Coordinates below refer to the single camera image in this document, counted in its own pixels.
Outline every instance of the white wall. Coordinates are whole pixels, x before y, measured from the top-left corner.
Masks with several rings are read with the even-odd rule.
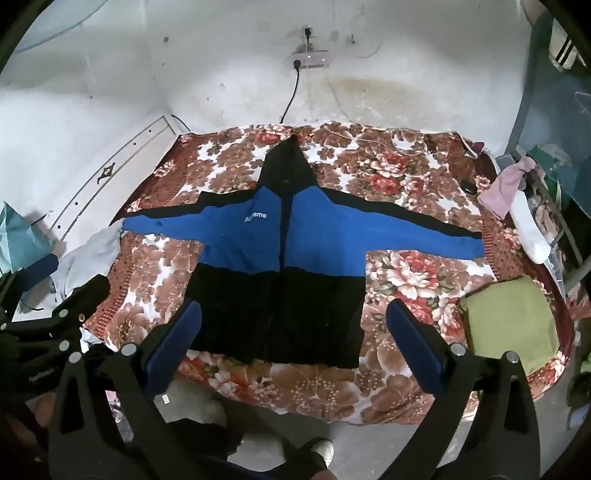
[[[45,213],[155,108],[199,132],[278,122],[305,25],[333,63],[302,71],[285,123],[453,129],[504,149],[531,32],[515,0],[109,0],[1,74],[0,199]]]

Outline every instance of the jacket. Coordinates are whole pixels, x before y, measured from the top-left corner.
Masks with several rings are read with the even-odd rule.
[[[204,243],[185,293],[203,314],[193,348],[244,362],[358,367],[368,250],[484,256],[479,233],[319,187],[295,135],[256,188],[140,210],[124,229]]]

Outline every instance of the jacket hood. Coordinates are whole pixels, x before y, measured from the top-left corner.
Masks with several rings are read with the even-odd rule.
[[[292,196],[308,187],[318,186],[316,175],[300,149],[297,135],[292,135],[269,150],[257,185],[267,187],[280,197]]]

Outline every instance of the green folded cloth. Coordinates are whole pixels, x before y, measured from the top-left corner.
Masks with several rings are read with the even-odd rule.
[[[529,277],[495,283],[464,297],[468,340],[476,355],[500,358],[513,350],[527,375],[558,350],[554,316],[539,286]]]

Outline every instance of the concrete floor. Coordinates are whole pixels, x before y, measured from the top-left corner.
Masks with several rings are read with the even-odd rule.
[[[575,430],[567,430],[569,408],[566,392],[573,377],[571,363],[560,381],[536,402],[541,441],[541,470],[545,472],[572,440]],[[203,405],[212,393],[188,381],[174,381],[167,392],[170,403],[160,397],[157,406],[167,421],[181,418],[202,419]],[[264,471],[283,462],[284,446],[299,447],[314,437],[328,437],[336,453],[330,469],[339,480],[378,478],[400,453],[416,427],[397,424],[352,426],[327,424],[295,414],[279,415],[266,408],[251,407],[221,399],[228,425],[244,432],[244,442],[230,461],[246,468]],[[443,463],[453,460],[470,428],[463,423],[448,449]]]

